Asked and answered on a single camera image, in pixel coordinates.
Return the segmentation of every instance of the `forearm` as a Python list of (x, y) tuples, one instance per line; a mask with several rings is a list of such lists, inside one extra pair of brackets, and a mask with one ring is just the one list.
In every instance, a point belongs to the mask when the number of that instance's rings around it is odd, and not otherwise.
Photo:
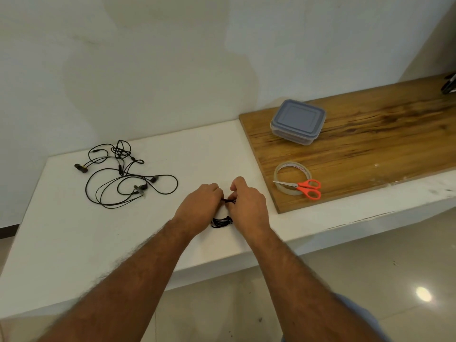
[(168, 222), (39, 342), (139, 342), (191, 239), (181, 223)]
[(293, 341), (381, 341), (270, 228), (245, 238), (258, 259), (282, 331)]

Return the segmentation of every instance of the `white table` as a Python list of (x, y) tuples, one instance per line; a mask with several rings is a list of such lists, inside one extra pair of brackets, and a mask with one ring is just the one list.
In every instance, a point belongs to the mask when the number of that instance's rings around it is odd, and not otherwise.
[[(67, 309), (161, 228), (202, 183), (217, 182), (226, 197), (231, 181), (245, 177), (265, 194), (272, 228), (298, 254), (419, 222), (456, 206), (456, 171), (449, 171), (279, 215), (238, 120), (130, 143), (134, 157), (146, 162), (133, 172), (174, 174), (178, 190), (159, 195), (149, 189), (145, 198), (108, 210), (84, 194), (95, 167), (87, 174), (73, 167), (85, 163), (87, 151), (49, 158), (0, 277), (0, 318)], [(157, 184), (167, 188), (165, 179)], [(234, 226), (208, 228), (185, 250), (167, 288), (255, 264)]]

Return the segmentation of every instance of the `tape roll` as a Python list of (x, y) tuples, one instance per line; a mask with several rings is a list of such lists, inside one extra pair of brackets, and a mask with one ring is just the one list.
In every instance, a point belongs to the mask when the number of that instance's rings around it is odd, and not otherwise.
[[(277, 173), (279, 172), (280, 169), (282, 168), (285, 168), (285, 167), (294, 167), (294, 168), (297, 168), (299, 169), (301, 172), (304, 173), (304, 175), (307, 177), (308, 180), (310, 180), (312, 178), (312, 174), (311, 172), (305, 167), (303, 166), (301, 163), (298, 163), (298, 162), (284, 162), (282, 164), (279, 164), (275, 171), (274, 171), (274, 181), (279, 181), (278, 178), (277, 178)], [(281, 184), (278, 184), (276, 182), (275, 183), (275, 186), (277, 187), (277, 189), (282, 192), (282, 193), (285, 193), (285, 194), (288, 194), (288, 195), (301, 195), (302, 192), (301, 191), (298, 191), (298, 190), (290, 190), (288, 188), (285, 188), (283, 187)]]

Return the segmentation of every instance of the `person's left hand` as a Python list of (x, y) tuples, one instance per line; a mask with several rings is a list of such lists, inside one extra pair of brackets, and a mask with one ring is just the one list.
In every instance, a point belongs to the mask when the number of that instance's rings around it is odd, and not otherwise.
[(184, 225), (193, 236), (198, 235), (215, 216), (222, 198), (223, 190), (217, 184), (202, 184), (187, 195), (172, 220)]

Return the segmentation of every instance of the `blue-gray lid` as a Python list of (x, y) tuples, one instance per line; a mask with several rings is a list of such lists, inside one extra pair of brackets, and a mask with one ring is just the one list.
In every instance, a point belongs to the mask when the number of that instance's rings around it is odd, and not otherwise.
[(271, 124), (284, 132), (312, 139), (320, 134), (325, 119), (324, 109), (287, 99), (280, 106)]

